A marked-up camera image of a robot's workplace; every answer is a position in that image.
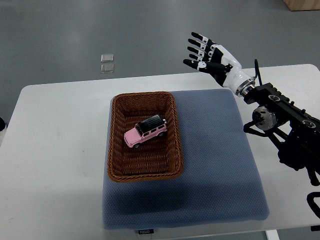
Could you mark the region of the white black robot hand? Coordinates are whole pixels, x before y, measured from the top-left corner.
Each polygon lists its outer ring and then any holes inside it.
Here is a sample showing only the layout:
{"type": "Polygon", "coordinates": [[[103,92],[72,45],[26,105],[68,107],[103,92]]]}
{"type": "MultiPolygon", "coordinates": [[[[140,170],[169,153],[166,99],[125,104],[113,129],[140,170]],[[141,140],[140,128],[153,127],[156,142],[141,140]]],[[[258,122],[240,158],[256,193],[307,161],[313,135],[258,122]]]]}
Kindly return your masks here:
{"type": "Polygon", "coordinates": [[[254,76],[246,74],[238,60],[222,45],[208,37],[192,32],[188,42],[189,58],[183,63],[199,72],[211,75],[224,88],[244,97],[255,88],[254,76]]]}

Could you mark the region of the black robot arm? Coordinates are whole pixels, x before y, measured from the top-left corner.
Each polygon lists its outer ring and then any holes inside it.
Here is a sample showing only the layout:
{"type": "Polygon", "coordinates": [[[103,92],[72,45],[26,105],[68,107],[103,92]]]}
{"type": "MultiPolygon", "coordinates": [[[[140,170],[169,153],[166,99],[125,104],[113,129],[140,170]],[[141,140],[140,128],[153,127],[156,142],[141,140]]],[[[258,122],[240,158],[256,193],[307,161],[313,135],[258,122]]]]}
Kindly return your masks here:
{"type": "Polygon", "coordinates": [[[267,137],[278,149],[280,163],[298,171],[306,169],[310,183],[319,186],[320,121],[299,109],[294,101],[271,83],[260,83],[259,64],[254,62],[255,76],[240,91],[247,104],[258,103],[252,120],[243,126],[245,133],[267,137]]]}

